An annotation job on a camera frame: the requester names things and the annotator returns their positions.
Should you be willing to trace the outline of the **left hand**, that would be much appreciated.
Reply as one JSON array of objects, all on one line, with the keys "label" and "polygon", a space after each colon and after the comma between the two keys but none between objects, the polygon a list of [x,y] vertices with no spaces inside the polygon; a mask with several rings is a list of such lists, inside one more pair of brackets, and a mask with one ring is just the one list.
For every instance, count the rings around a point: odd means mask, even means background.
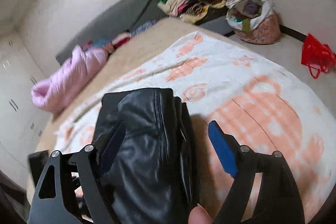
[{"label": "left hand", "polygon": [[87,205],[86,205],[86,201],[85,201],[85,198],[84,198],[82,188],[78,187],[75,190],[75,194],[76,194],[77,204],[78,204],[78,207],[80,209],[81,215],[86,215],[87,214]]}]

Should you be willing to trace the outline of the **right hand thumb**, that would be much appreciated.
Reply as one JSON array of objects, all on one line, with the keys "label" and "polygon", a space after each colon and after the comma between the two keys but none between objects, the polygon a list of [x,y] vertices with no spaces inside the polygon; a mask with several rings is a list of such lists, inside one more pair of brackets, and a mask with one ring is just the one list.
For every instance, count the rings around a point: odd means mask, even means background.
[{"label": "right hand thumb", "polygon": [[202,205],[197,204],[189,215],[188,224],[212,224],[213,219]]}]

